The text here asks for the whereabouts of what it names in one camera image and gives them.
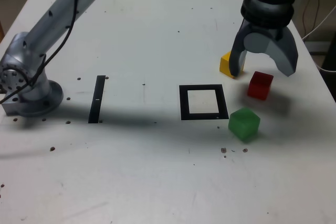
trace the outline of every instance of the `black cable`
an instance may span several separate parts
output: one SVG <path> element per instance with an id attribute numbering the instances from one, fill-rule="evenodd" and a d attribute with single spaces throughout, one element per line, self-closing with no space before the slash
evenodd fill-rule
<path id="1" fill-rule="evenodd" d="M 8 96 L 6 96 L 4 99 L 0 100 L 0 104 L 2 104 L 3 102 L 7 101 L 9 98 L 13 97 L 14 95 L 18 94 L 20 91 L 24 90 L 26 87 L 28 87 L 29 85 L 33 86 L 38 77 L 42 74 L 44 68 L 48 65 L 48 63 L 50 63 L 50 61 L 56 56 L 56 54 L 62 49 L 62 47 L 64 46 L 64 44 L 67 42 L 72 28 L 74 26 L 74 23 L 76 21 L 76 14 L 77 14 L 77 5 L 78 5 L 78 0 L 75 0 L 74 5 L 73 5 L 73 15 L 72 15 L 72 20 L 71 20 L 71 24 L 69 27 L 69 30 L 64 38 L 64 40 L 62 41 L 62 43 L 59 45 L 59 47 L 55 50 L 55 52 L 48 58 L 47 61 L 46 60 L 46 55 L 44 55 L 43 60 L 41 65 L 38 67 L 35 75 L 28 81 L 26 82 L 23 86 L 21 86 L 21 88 L 15 90 L 13 93 L 9 94 Z"/>
<path id="2" fill-rule="evenodd" d="M 316 9 L 316 14 L 315 14 L 314 24 L 313 24 L 313 27 L 311 28 L 311 31 L 313 31 L 314 28 L 315 28 L 317 16 L 319 14 L 319 10 L 320 10 L 320 0 L 317 0 L 317 9 Z"/>
<path id="3" fill-rule="evenodd" d="M 308 0 L 306 6 L 304 7 L 303 14 L 302 14 L 302 24 L 303 24 L 303 29 L 304 29 L 304 36 L 306 36 L 306 34 L 307 34 L 307 29 L 306 29 L 306 25 L 305 25 L 305 21 L 304 21 L 304 16 L 306 14 L 306 10 L 307 10 L 307 7 L 308 7 L 310 1 L 311 0 Z"/>

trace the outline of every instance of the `black square frame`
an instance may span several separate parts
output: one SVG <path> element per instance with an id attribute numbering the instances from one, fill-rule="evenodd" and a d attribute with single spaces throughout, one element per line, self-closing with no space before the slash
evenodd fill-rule
<path id="1" fill-rule="evenodd" d="M 188 99 L 189 90 L 215 90 L 219 113 L 190 113 Z M 180 106 L 181 120 L 229 119 L 224 98 L 223 86 L 221 84 L 180 85 Z"/>

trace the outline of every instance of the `gray robot arm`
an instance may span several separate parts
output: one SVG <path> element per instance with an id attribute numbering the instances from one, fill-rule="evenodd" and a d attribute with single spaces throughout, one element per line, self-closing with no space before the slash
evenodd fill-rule
<path id="1" fill-rule="evenodd" d="M 247 51 L 265 53 L 286 76 L 295 73 L 298 52 L 287 25 L 292 19 L 295 0 L 244 0 L 243 23 L 236 35 L 229 69 L 238 76 Z"/>
<path id="2" fill-rule="evenodd" d="M 38 116 L 51 111 L 62 102 L 62 88 L 46 76 L 44 66 L 52 57 L 45 63 L 45 54 L 66 31 L 71 31 L 70 24 L 73 25 L 75 19 L 80 17 L 93 1 L 95 0 L 78 0 L 75 10 L 75 0 L 56 0 L 30 32 L 15 35 L 0 61 L 1 85 L 7 91 L 5 99 L 0 103 L 7 115 Z M 287 43 L 283 38 L 289 32 L 285 26 L 292 13 L 289 14 L 290 17 L 286 16 L 287 19 L 280 27 L 272 27 L 274 19 L 290 9 L 291 3 L 287 0 L 271 1 L 275 1 L 276 4 L 269 3 L 269 0 L 244 0 L 244 22 L 237 34 L 229 60 L 229 68 L 234 76 L 240 72 L 239 62 L 245 57 L 246 50 L 273 55 L 273 49 L 266 46 L 268 40 L 258 39 L 258 36 L 251 37 L 252 33 L 263 34 L 266 39 L 274 41 L 275 48 L 283 49 L 282 54 L 288 58 L 288 62 L 285 62 L 286 59 L 284 60 L 285 57 L 281 54 L 274 54 L 280 71 L 286 75 L 295 71 L 295 43 L 288 42 L 292 48 L 288 52 L 282 46 Z M 263 14 L 263 18 L 256 19 L 256 14 L 259 17 L 260 13 Z M 250 45 L 255 44 L 255 40 L 262 46 L 252 49 Z"/>
<path id="3" fill-rule="evenodd" d="M 78 0 L 76 19 L 94 1 Z M 14 36 L 0 61 L 0 79 L 6 97 L 36 75 L 45 53 L 70 28 L 74 4 L 75 0 L 56 0 L 30 32 Z M 23 88 L 2 106 L 7 115 L 38 116 L 57 107 L 62 99 L 62 88 L 48 80 L 43 70 L 34 85 Z"/>

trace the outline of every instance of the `white cable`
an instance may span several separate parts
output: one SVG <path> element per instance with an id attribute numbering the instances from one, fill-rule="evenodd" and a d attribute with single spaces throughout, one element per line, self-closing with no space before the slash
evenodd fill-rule
<path id="1" fill-rule="evenodd" d="M 314 62 L 316 67 L 320 70 L 322 70 L 323 72 L 327 72 L 327 73 L 336 73 L 336 71 L 331 71 L 331 70 L 327 70 L 327 69 L 323 69 L 321 68 L 319 65 L 316 64 L 316 62 Z"/>
<path id="2" fill-rule="evenodd" d="M 330 11 L 330 13 L 324 18 L 324 20 L 322 20 L 322 22 L 313 30 L 313 31 L 311 31 L 310 33 L 308 33 L 306 36 L 304 36 L 303 38 L 302 38 L 302 40 L 304 40 L 304 39 L 306 39 L 309 35 L 311 35 L 317 28 L 319 28 L 321 25 L 322 25 L 322 23 L 330 16 L 330 14 L 332 14 L 332 12 L 335 10 L 335 8 L 336 8 L 336 5 L 334 6 L 334 8 Z M 317 65 L 316 64 L 316 62 L 314 61 L 314 63 L 315 63 L 315 65 L 316 65 L 316 67 L 318 68 L 318 69 L 320 69 L 320 70 L 322 70 L 323 72 L 327 72 L 327 73 L 336 73 L 336 71 L 331 71 L 331 70 L 327 70 L 327 69 L 323 69 L 323 68 L 321 68 L 319 65 Z"/>
<path id="3" fill-rule="evenodd" d="M 330 16 L 330 14 L 332 14 L 332 12 L 334 11 L 336 9 L 336 5 L 334 6 L 334 8 L 330 11 L 330 13 L 324 18 L 324 20 L 322 20 L 322 22 L 313 30 L 313 31 L 311 31 L 310 33 L 308 33 L 306 36 L 304 36 L 303 38 L 302 38 L 302 40 L 304 40 L 304 39 L 306 39 L 309 35 L 311 35 L 317 28 L 319 28 L 321 25 L 322 25 L 322 23 Z"/>

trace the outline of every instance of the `green cube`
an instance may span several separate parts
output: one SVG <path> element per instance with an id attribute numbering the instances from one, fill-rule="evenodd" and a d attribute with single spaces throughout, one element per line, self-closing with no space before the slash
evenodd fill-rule
<path id="1" fill-rule="evenodd" d="M 248 108 L 237 110 L 229 119 L 229 129 L 243 142 L 257 134 L 259 124 L 260 117 Z"/>

